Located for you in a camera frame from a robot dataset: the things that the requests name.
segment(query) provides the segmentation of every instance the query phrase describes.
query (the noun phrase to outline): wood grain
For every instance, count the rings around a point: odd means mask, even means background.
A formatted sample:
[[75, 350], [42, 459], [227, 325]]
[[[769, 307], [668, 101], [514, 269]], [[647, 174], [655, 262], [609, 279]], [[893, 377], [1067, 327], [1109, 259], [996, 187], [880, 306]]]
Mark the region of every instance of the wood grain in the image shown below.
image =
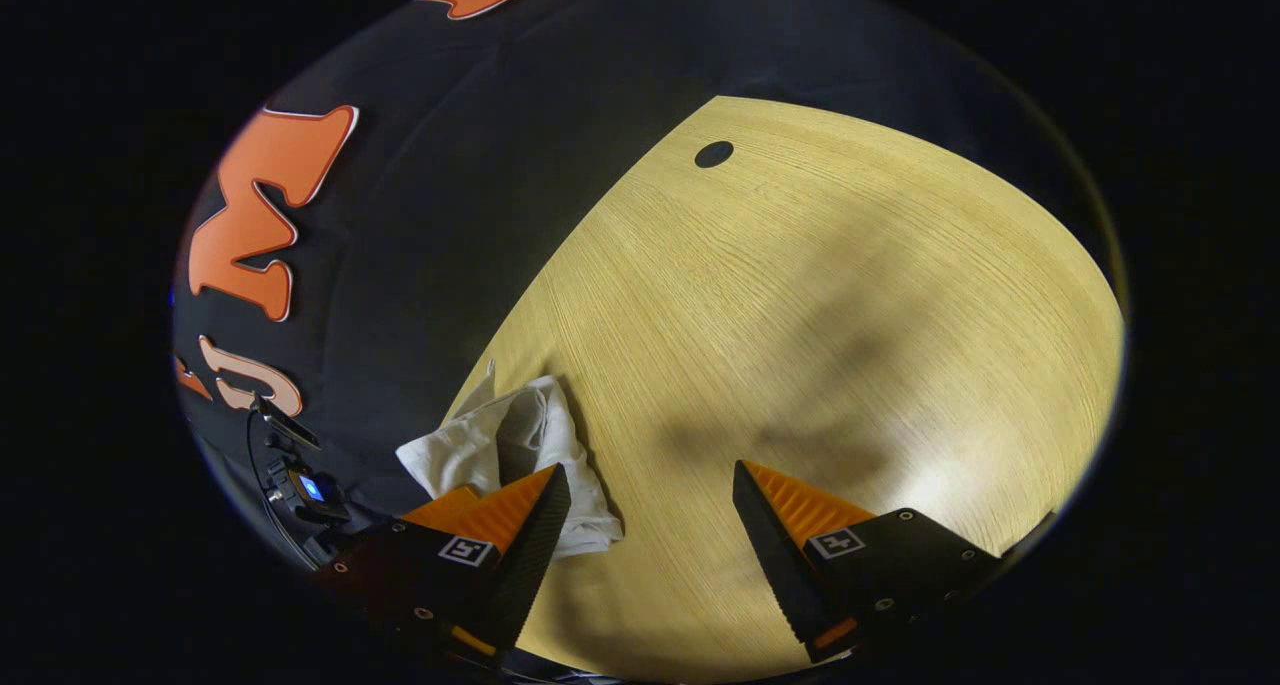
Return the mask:
[[[732, 156], [696, 166], [714, 141]], [[1084, 248], [997, 175], [851, 117], [708, 102], [564, 239], [460, 389], [490, 357], [498, 392], [562, 375], [626, 529], [550, 567], [518, 645], [669, 682], [809, 666], [733, 461], [1000, 554], [1079, 481], [1121, 329]]]

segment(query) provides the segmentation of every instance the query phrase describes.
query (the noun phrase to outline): white towel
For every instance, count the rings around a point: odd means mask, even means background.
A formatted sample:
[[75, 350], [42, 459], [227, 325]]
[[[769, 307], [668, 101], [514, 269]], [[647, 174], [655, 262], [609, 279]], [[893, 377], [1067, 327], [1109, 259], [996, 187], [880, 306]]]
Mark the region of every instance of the white towel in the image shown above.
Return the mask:
[[493, 394], [494, 362], [439, 430], [403, 443], [396, 457], [431, 499], [471, 484], [490, 494], [530, 472], [564, 466], [568, 517], [553, 560], [598, 553], [622, 539], [622, 524], [604, 502], [586, 451], [577, 442], [564, 392], [545, 375], [500, 398]]

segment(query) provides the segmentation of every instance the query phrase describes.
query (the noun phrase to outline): black cable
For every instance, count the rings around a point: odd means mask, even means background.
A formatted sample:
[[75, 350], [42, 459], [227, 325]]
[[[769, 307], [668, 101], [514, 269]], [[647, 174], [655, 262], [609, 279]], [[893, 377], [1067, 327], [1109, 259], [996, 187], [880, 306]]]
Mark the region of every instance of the black cable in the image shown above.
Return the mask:
[[275, 526], [275, 531], [279, 533], [282, 538], [284, 538], [284, 543], [289, 544], [289, 548], [294, 552], [294, 554], [297, 554], [302, 560], [302, 562], [306, 563], [306, 566], [312, 571], [320, 570], [320, 566], [315, 562], [315, 560], [312, 560], [306, 551], [298, 547], [297, 540], [294, 540], [293, 536], [289, 535], [289, 531], [284, 529], [284, 524], [280, 522], [280, 519], [278, 516], [275, 516], [275, 508], [271, 507], [271, 501], [266, 496], [268, 488], [262, 487], [262, 476], [259, 475], [257, 462], [253, 460], [252, 434], [253, 434], [255, 415], [257, 415], [257, 411], [250, 410], [248, 417], [244, 420], [244, 449], [248, 452], [248, 465], [253, 470], [253, 481], [257, 484], [260, 497], [262, 498], [262, 508], [265, 508], [266, 511], [268, 520], [270, 520], [271, 525]]

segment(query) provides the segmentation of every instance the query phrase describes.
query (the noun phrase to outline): wooden table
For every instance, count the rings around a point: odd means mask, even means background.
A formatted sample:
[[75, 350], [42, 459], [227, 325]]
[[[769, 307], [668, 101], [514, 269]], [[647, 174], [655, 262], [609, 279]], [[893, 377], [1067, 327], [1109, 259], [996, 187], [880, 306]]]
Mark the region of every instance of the wooden table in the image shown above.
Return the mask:
[[[696, 165], [717, 141], [728, 160]], [[1000, 554], [1079, 481], [1121, 332], [1084, 248], [997, 175], [851, 117], [708, 102], [564, 239], [460, 389], [489, 359], [499, 393], [559, 375], [626, 529], [552, 565], [518, 647], [671, 682], [809, 666], [733, 461]]]

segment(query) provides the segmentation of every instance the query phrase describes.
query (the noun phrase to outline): blue led light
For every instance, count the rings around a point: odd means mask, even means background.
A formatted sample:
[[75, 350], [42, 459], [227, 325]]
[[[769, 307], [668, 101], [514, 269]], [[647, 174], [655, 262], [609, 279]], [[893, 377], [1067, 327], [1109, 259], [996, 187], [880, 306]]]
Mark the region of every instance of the blue led light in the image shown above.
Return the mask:
[[310, 478], [306, 475], [298, 475], [298, 480], [302, 480], [302, 487], [307, 489], [307, 494], [310, 494], [312, 499], [324, 502], [324, 496], [320, 494], [320, 488], [316, 488], [316, 484], [312, 483]]

